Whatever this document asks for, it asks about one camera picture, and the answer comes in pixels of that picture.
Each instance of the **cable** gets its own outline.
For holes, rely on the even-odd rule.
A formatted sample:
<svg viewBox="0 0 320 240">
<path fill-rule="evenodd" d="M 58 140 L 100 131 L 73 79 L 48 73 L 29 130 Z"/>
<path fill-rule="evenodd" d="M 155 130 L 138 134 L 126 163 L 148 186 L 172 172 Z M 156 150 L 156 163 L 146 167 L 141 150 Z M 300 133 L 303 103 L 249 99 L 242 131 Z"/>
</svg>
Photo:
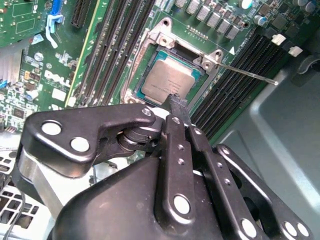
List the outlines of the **cable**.
<svg viewBox="0 0 320 240">
<path fill-rule="evenodd" d="M 8 240 L 8 239 L 9 239 L 9 235 L 10 235 L 12 229 L 14 228 L 17 220 L 20 218 L 22 212 L 23 212 L 24 209 L 25 209 L 25 205 L 26 205 L 26 195 L 25 195 L 24 192 L 22 192 L 22 191 L 20 191 L 20 190 L 19 190 L 19 192 L 20 192 L 20 195 L 21 195 L 21 197 L 22 197 L 21 207 L 20 207 L 20 210 L 19 210 L 18 214 L 15 216 L 15 218 L 14 218 L 13 221 L 11 222 L 11 225 L 10 225 L 9 229 L 6 231 L 6 233 L 5 233 L 4 237 L 3 237 L 3 240 Z"/>
</svg>

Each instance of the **metal lever arm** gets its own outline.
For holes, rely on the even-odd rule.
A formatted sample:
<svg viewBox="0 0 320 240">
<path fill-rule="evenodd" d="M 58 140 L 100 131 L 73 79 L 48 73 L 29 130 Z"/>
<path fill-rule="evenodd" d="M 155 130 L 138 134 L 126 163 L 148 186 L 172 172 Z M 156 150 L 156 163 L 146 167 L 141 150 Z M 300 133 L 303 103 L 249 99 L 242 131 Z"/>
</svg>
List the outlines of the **metal lever arm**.
<svg viewBox="0 0 320 240">
<path fill-rule="evenodd" d="M 224 239 L 269 239 L 256 225 L 224 159 L 214 154 L 211 146 L 198 128 L 187 129 L 187 139 L 192 147 L 195 169 L 201 169 L 213 199 Z"/>
<path fill-rule="evenodd" d="M 143 104 L 38 112 L 24 124 L 17 159 L 24 149 L 64 176 L 81 177 L 94 162 L 133 154 L 119 145 L 117 134 L 126 128 L 151 126 L 155 120 Z"/>
</svg>

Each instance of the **white connector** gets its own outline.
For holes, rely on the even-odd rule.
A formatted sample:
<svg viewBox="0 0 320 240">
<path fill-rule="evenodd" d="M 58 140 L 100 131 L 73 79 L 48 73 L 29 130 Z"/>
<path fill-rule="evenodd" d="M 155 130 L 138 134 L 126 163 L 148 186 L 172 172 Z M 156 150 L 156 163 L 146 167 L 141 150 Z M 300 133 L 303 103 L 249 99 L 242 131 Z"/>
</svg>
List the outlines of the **white connector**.
<svg viewBox="0 0 320 240">
<path fill-rule="evenodd" d="M 290 47 L 290 50 L 289 50 L 289 54 L 291 56 L 294 56 L 295 58 L 302 52 L 303 52 L 303 50 L 298 46 Z"/>
<path fill-rule="evenodd" d="M 287 38 L 281 34 L 273 35 L 271 42 L 275 45 L 280 46 Z"/>
</svg>

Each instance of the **screw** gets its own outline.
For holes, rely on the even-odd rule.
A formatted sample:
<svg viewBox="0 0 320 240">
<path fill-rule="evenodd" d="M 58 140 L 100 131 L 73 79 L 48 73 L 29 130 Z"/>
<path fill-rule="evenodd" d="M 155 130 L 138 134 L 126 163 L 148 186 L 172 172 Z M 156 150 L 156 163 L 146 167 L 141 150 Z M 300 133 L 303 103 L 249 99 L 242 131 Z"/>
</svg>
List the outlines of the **screw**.
<svg viewBox="0 0 320 240">
<path fill-rule="evenodd" d="M 190 204 L 188 200 L 183 196 L 176 195 L 173 199 L 173 204 L 181 214 L 187 214 L 190 212 Z"/>
<path fill-rule="evenodd" d="M 185 161 L 182 158 L 178 159 L 178 164 L 180 164 L 181 166 L 185 165 Z"/>
<path fill-rule="evenodd" d="M 201 135 L 201 131 L 200 131 L 199 128 L 195 128 L 194 131 L 195 131 L 196 134 Z"/>
<path fill-rule="evenodd" d="M 227 184 L 228 186 L 231 185 L 231 182 L 230 182 L 230 180 L 229 180 L 228 178 L 226 178 L 226 179 L 224 180 L 224 183 Z"/>
<path fill-rule="evenodd" d="M 224 146 L 222 147 L 222 151 L 225 153 L 225 154 L 230 154 L 230 151 L 225 148 Z"/>
<path fill-rule="evenodd" d="M 88 151 L 90 148 L 88 140 L 79 136 L 72 139 L 70 145 L 74 150 L 82 153 Z"/>
<path fill-rule="evenodd" d="M 142 109 L 142 112 L 143 112 L 144 115 L 147 115 L 148 117 L 151 116 L 151 111 L 148 108 Z"/>
<path fill-rule="evenodd" d="M 309 237 L 309 232 L 304 225 L 302 225 L 301 223 L 298 223 L 297 227 L 303 236 Z"/>
<path fill-rule="evenodd" d="M 59 133 L 61 133 L 62 129 L 61 126 L 56 123 L 56 122 L 45 122 L 42 126 L 41 126 L 41 130 L 48 135 L 54 136 L 54 135 L 58 135 Z"/>
<path fill-rule="evenodd" d="M 184 147 L 183 145 L 179 144 L 179 145 L 178 145 L 178 149 L 179 149 L 180 151 L 183 151 L 183 150 L 185 150 L 185 147 Z"/>
<path fill-rule="evenodd" d="M 249 237 L 255 238 L 257 236 L 257 230 L 255 229 L 255 226 L 248 219 L 242 219 L 241 225 L 245 234 L 247 234 Z"/>
<path fill-rule="evenodd" d="M 180 124 L 179 118 L 173 117 L 172 120 L 173 120 L 176 124 Z"/>
<path fill-rule="evenodd" d="M 292 236 L 297 236 L 298 233 L 297 233 L 297 230 L 295 229 L 294 226 L 292 226 L 292 224 L 288 221 L 285 221 L 284 222 L 284 226 L 285 226 L 285 229 L 288 231 L 288 233 Z"/>
</svg>

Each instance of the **capacitor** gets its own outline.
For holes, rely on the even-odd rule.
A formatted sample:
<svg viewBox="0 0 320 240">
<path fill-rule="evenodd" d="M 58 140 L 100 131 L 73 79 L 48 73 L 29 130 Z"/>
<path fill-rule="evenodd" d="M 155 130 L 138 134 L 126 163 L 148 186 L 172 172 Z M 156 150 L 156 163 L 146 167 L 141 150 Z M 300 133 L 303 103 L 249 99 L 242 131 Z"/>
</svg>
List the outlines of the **capacitor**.
<svg viewBox="0 0 320 240">
<path fill-rule="evenodd" d="M 261 15 L 256 15 L 254 16 L 253 21 L 255 24 L 259 26 L 263 26 L 267 22 L 267 18 Z"/>
<path fill-rule="evenodd" d="M 306 5 L 302 6 L 301 9 L 307 13 L 312 13 L 314 10 L 316 10 L 316 3 L 314 1 L 310 1 Z"/>
<path fill-rule="evenodd" d="M 242 9 L 248 9 L 252 6 L 252 0 L 240 0 L 239 7 Z"/>
<path fill-rule="evenodd" d="M 37 61 L 37 62 L 42 62 L 44 60 L 44 55 L 41 53 L 41 52 L 36 52 L 34 54 L 34 59 Z"/>
<path fill-rule="evenodd" d="M 38 90 L 26 91 L 25 98 L 28 101 L 33 101 L 39 96 Z"/>
<path fill-rule="evenodd" d="M 306 5 L 307 2 L 308 2 L 308 0 L 293 0 L 292 4 L 295 5 L 295 6 L 301 7 L 301 6 Z"/>
</svg>

